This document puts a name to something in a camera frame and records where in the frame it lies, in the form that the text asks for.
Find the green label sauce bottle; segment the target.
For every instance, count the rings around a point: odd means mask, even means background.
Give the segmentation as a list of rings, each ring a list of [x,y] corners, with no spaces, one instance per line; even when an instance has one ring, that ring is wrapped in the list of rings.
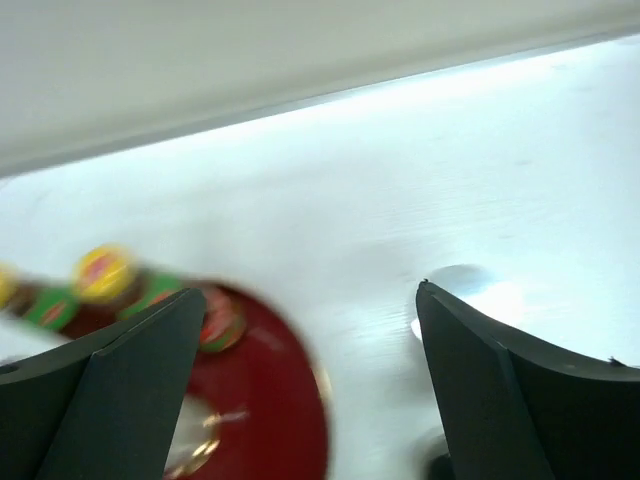
[[[76,317],[79,303],[63,284],[29,279],[1,266],[1,312],[37,327],[61,332]]]
[[[206,301],[199,339],[200,350],[205,353],[230,348],[247,328],[240,305],[218,285],[145,265],[114,244],[98,246],[78,260],[72,288],[82,302],[101,307],[118,320],[182,289],[196,288]]]

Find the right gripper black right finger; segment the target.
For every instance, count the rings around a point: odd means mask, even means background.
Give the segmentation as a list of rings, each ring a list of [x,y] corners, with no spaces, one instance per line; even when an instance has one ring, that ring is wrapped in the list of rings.
[[[416,309],[455,478],[638,478],[637,368],[544,341],[428,280]]]

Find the silver lid jar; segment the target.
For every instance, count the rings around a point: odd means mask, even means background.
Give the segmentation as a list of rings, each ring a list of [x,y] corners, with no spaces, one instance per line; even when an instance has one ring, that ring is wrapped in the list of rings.
[[[429,281],[464,303],[511,327],[521,327],[525,316],[522,288],[499,272],[477,264],[454,264],[433,270]]]

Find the black cap glass shaker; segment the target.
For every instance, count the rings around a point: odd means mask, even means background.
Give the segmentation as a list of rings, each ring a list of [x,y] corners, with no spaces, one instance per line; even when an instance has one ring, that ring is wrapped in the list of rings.
[[[164,479],[181,479],[201,468],[220,444],[220,415],[204,400],[186,395],[169,448]]]

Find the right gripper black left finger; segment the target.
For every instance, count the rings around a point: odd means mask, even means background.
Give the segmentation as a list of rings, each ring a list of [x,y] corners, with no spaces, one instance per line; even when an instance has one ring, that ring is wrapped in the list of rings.
[[[4,479],[160,479],[205,300],[184,289],[1,368]]]

